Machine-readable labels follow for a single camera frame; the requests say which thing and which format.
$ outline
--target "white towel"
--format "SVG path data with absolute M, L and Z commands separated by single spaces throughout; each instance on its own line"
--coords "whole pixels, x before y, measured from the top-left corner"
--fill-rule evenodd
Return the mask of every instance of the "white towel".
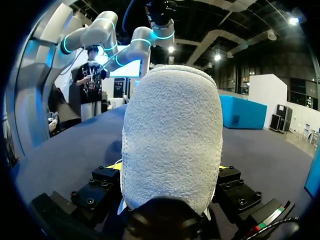
M 209 75 L 180 65 L 145 75 L 122 130 L 120 182 L 128 207 L 174 197 L 203 213 L 215 192 L 222 129 L 221 102 Z

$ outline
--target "monitor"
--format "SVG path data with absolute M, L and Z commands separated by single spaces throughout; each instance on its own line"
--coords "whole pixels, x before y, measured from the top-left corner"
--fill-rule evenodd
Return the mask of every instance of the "monitor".
M 118 50 L 121 51 L 126 47 L 127 46 L 119 45 Z M 99 49 L 99 53 L 95 58 L 95 60 L 101 65 L 105 64 L 109 59 L 105 53 L 103 54 L 102 53 L 103 53 L 103 50 L 100 51 Z M 141 67 L 141 60 L 132 61 L 116 69 L 115 71 L 110 72 L 110 78 L 139 78 L 140 67 Z

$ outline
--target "white exhibition wall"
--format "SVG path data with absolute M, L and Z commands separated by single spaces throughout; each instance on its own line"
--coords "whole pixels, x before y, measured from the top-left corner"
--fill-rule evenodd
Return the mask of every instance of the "white exhibition wall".
M 265 128 L 269 128 L 277 105 L 287 105 L 287 90 L 287 85 L 274 74 L 250 76 L 248 100 L 267 106 Z
M 292 109 L 290 129 L 293 131 L 303 131 L 306 124 L 310 125 L 310 130 L 319 131 L 320 111 L 301 106 L 292 102 L 287 102 L 287 106 Z

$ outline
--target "blue box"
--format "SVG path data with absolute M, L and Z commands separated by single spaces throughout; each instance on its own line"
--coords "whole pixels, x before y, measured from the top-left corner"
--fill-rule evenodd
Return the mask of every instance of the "blue box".
M 318 148 L 310 168 L 309 176 L 304 187 L 314 198 L 320 189 L 320 142 L 318 144 Z
M 229 129 L 263 129 L 267 106 L 234 96 L 220 95 L 223 126 Z

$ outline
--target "man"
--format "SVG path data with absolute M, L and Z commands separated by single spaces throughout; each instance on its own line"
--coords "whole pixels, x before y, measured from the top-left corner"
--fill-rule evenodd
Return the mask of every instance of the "man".
M 87 49 L 88 62 L 79 68 L 74 80 L 75 84 L 80 86 L 82 122 L 101 114 L 102 80 L 106 78 L 107 73 L 97 73 L 101 67 L 95 61 L 98 51 L 97 46 Z

